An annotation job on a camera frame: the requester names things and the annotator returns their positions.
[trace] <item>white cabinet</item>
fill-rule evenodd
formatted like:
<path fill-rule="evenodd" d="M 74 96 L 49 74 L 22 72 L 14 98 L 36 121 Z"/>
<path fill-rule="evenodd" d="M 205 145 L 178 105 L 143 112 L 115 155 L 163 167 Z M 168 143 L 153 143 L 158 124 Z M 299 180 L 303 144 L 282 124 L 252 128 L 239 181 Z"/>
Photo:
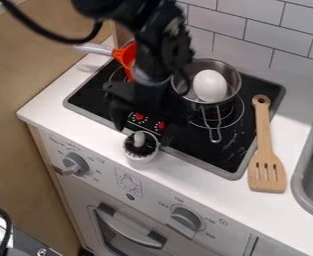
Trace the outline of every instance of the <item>white cabinet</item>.
<path fill-rule="evenodd" d="M 305 256 L 305 254 L 276 241 L 258 238 L 251 256 Z"/>

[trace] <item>red light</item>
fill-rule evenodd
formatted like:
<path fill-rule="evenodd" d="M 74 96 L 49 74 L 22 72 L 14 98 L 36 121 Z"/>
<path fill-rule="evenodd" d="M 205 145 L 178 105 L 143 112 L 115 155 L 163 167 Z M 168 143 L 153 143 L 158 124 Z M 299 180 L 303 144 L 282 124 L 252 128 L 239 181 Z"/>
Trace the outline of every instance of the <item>red light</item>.
<path fill-rule="evenodd" d="M 164 122 L 158 123 L 158 129 L 163 130 L 164 129 Z"/>
<path fill-rule="evenodd" d="M 144 120 L 145 116 L 143 114 L 136 113 L 135 118 L 137 121 L 142 121 Z"/>

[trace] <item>orange object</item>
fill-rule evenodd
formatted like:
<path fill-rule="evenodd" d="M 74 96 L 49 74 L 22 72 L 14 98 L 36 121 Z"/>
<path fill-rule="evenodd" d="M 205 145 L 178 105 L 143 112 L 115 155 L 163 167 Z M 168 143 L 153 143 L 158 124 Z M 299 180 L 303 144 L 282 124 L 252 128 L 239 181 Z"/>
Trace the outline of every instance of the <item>orange object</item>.
<path fill-rule="evenodd" d="M 136 43 L 132 42 L 122 49 L 114 49 L 112 56 L 123 65 L 128 80 L 130 82 L 134 81 L 132 66 L 135 63 L 136 58 Z"/>

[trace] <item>white egg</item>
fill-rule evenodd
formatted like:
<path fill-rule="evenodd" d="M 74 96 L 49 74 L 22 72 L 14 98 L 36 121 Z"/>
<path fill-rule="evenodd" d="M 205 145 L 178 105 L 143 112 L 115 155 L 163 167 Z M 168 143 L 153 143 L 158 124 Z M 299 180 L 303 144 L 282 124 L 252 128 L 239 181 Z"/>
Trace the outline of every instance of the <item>white egg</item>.
<path fill-rule="evenodd" d="M 225 78 L 215 70 L 203 70 L 199 72 L 193 81 L 196 95 L 206 102 L 219 102 L 227 94 L 227 82 Z"/>

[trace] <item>knob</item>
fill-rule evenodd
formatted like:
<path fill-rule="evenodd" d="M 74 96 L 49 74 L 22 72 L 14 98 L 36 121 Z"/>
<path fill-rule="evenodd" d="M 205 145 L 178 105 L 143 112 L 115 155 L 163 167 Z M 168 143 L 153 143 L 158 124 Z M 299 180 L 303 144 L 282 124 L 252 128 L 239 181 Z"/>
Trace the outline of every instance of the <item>knob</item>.
<path fill-rule="evenodd" d="M 192 239 L 200 230 L 202 223 L 195 213 L 183 207 L 176 207 L 171 213 L 167 225 L 185 235 L 187 238 Z"/>
<path fill-rule="evenodd" d="M 81 175 L 90 169 L 87 162 L 74 152 L 68 153 L 62 162 L 64 168 L 62 170 L 58 170 L 58 173 L 61 175 Z"/>
<path fill-rule="evenodd" d="M 164 129 L 164 126 L 165 126 L 164 122 L 158 122 L 158 124 L 157 124 L 157 127 L 158 127 L 158 129 L 160 129 L 160 130 L 163 130 L 163 129 Z"/>
<path fill-rule="evenodd" d="M 143 114 L 136 113 L 135 118 L 137 121 L 142 121 L 142 120 L 144 120 L 145 116 Z"/>

